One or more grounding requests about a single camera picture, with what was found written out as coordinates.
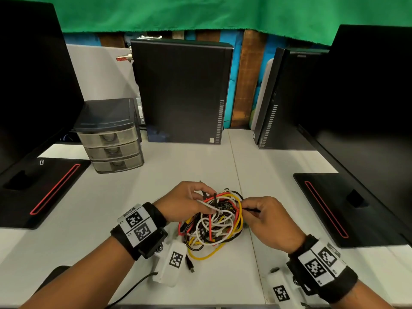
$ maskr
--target ventilation grille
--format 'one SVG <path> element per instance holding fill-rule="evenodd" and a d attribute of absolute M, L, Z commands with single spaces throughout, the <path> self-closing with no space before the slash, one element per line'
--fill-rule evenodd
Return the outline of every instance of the ventilation grille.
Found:
<path fill-rule="evenodd" d="M 278 105 L 273 105 L 272 113 L 270 114 L 269 122 L 267 123 L 265 134 L 262 138 L 262 143 L 260 147 L 265 147 L 267 137 L 269 136 L 270 129 L 272 127 L 273 119 L 275 118 L 276 111 L 278 110 Z"/>
<path fill-rule="evenodd" d="M 216 130 L 215 143 L 220 143 L 220 136 L 222 134 L 223 127 L 223 115 L 224 115 L 224 100 L 220 100 L 219 116 L 218 116 L 218 128 Z"/>

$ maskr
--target person's left hand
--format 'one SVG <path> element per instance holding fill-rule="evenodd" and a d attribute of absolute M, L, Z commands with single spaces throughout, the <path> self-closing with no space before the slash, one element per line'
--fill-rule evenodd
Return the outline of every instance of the person's left hand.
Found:
<path fill-rule="evenodd" d="M 196 201 L 202 200 L 203 197 L 195 191 L 203 191 L 209 195 L 216 193 L 203 182 L 182 181 L 153 205 L 168 222 L 185 221 L 197 213 L 214 214 L 213 209 Z"/>

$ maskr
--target transparent drawer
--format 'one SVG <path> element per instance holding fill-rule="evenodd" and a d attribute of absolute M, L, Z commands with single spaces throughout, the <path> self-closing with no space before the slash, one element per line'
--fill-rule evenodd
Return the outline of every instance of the transparent drawer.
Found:
<path fill-rule="evenodd" d="M 119 172 L 125 171 L 133 168 L 140 167 L 143 165 L 143 158 L 142 155 L 139 154 L 137 156 L 121 159 L 121 160 L 114 160 L 114 161 L 92 161 L 91 162 L 94 166 L 94 169 L 98 173 L 111 173 L 111 172 Z"/>
<path fill-rule="evenodd" d="M 84 147 L 107 147 L 126 144 L 137 140 L 137 131 L 135 127 L 115 132 L 78 132 L 77 134 Z"/>
<path fill-rule="evenodd" d="M 119 146 L 87 148 L 86 153 L 91 161 L 107 161 L 110 159 L 118 159 L 128 157 L 140 153 L 139 141 L 123 144 Z"/>

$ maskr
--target black organizer lid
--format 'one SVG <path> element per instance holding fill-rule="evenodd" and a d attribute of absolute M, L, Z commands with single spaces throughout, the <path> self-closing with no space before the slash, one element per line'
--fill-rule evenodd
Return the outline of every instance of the black organizer lid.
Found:
<path fill-rule="evenodd" d="M 130 129 L 135 126 L 133 98 L 86 101 L 74 129 L 76 132 L 100 133 Z"/>

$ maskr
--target black monitor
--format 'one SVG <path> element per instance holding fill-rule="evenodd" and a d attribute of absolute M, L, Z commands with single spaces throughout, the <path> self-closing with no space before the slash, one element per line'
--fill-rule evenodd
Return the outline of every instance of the black monitor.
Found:
<path fill-rule="evenodd" d="M 52 4 L 0 0 L 0 227 L 36 228 L 89 161 L 38 156 L 84 104 Z"/>
<path fill-rule="evenodd" d="M 412 243 L 412 28 L 341 25 L 299 130 L 338 173 L 295 174 L 341 247 Z"/>

